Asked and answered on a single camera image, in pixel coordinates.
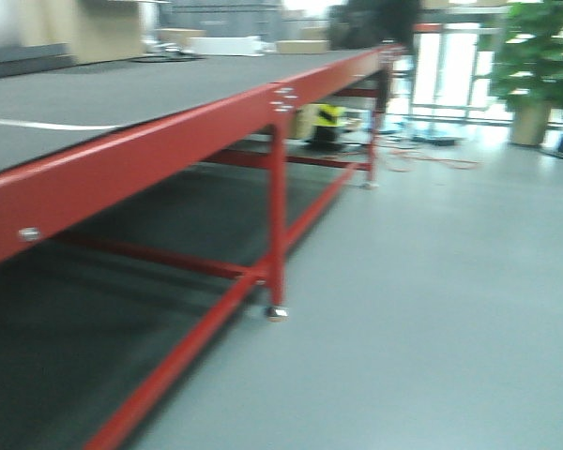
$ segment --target cardboard box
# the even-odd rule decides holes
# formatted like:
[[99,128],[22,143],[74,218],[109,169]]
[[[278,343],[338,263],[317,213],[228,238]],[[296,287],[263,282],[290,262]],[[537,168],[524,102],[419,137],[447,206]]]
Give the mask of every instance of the cardboard box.
[[23,45],[67,44],[77,64],[144,53],[137,2],[19,0]]
[[187,49],[190,46],[190,38],[206,36],[205,30],[192,30],[190,28],[161,28],[158,33],[162,42],[173,42],[182,49]]
[[[315,121],[319,113],[319,105],[308,104],[299,108],[293,115],[288,128],[288,139],[307,140],[315,131]],[[256,134],[271,134],[270,127],[259,129]]]
[[329,51],[328,40],[278,40],[276,46],[279,53],[316,54]]
[[300,40],[327,40],[326,26],[307,26],[300,30]]

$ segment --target plant pot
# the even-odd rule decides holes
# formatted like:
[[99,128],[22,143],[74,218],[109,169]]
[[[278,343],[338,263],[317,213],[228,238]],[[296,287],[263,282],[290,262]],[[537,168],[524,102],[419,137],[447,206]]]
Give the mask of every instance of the plant pot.
[[539,147],[544,142],[551,109],[547,101],[520,107],[513,116],[510,143]]

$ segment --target caster wheel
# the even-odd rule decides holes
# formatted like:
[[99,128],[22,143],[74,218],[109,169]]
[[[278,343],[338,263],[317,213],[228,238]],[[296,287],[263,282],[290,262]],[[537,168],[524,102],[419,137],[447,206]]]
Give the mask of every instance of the caster wheel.
[[365,183],[362,184],[361,187],[367,190],[374,190],[379,188],[379,185],[377,183],[374,183],[373,181],[366,181]]
[[268,307],[265,314],[270,322],[285,322],[288,319],[288,310],[285,307]]

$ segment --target potted plant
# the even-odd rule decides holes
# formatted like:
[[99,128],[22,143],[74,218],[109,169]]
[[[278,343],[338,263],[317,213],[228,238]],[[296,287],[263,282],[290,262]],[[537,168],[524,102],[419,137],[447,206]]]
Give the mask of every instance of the potted plant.
[[514,112],[510,141],[538,146],[563,108],[563,0],[511,2],[503,22],[490,95]]

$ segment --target table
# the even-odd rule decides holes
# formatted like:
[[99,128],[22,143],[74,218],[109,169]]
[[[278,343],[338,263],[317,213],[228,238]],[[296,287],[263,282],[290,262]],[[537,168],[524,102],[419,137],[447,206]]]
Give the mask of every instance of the table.
[[[87,441],[116,448],[207,344],[255,285],[270,291],[267,316],[283,320],[285,254],[366,162],[292,157],[285,137],[292,112],[331,93],[378,98],[400,48],[321,55],[222,57],[192,63],[114,62],[0,80],[0,263],[54,239],[231,280],[221,299]],[[257,129],[272,130],[268,154],[224,150]],[[253,265],[212,261],[167,249],[89,237],[70,227],[199,161],[266,169],[268,251]],[[286,226],[286,162],[342,169]]]

